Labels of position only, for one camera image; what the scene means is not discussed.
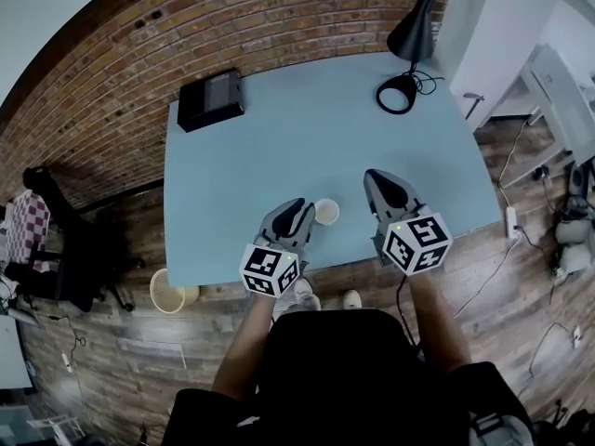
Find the light blue table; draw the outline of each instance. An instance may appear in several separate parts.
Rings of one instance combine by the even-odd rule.
[[[242,254],[262,218],[297,197],[340,206],[334,225],[312,230],[310,269],[373,257],[368,168],[406,179],[455,236],[498,221],[483,158],[444,81],[432,95],[418,95],[405,115],[376,105],[376,88],[407,68],[376,53],[255,74],[243,80],[245,115],[190,134],[176,123],[172,103],[165,147],[170,283],[239,281]]]

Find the person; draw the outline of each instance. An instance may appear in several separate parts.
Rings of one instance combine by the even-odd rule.
[[[409,284],[421,352],[390,314],[360,308],[355,291],[343,310],[320,310],[301,278],[297,307],[272,327],[275,299],[253,295],[211,391],[179,392],[163,444],[532,444],[526,411],[494,364],[472,362],[434,278],[418,274]]]

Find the paper cup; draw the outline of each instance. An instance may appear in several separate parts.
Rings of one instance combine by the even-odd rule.
[[[327,227],[337,221],[339,210],[335,200],[323,198],[314,204],[314,208],[316,208],[315,220],[318,224]]]

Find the sneaker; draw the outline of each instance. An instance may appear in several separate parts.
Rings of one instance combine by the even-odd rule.
[[[343,295],[343,308],[350,310],[353,308],[362,308],[362,298],[360,293],[351,289]]]
[[[312,291],[312,286],[307,279],[297,279],[294,284],[294,293],[297,303],[307,310],[322,310],[320,299]]]

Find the black desk lamp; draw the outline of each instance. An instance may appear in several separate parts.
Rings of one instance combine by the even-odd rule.
[[[422,92],[421,86],[423,86],[423,81],[440,79],[428,76],[427,80],[421,80],[414,75],[417,62],[431,57],[434,49],[430,14],[433,3],[434,0],[417,0],[413,10],[389,34],[387,46],[390,52],[401,59],[411,61],[411,68],[408,72],[389,79],[389,81],[378,88],[376,101],[386,112],[390,112],[391,114],[405,114],[411,111],[416,101],[417,92],[421,94],[430,94],[433,92],[433,89],[428,93]],[[380,93],[385,89],[397,89],[401,91],[407,98],[408,106],[399,111],[386,107],[380,100]]]

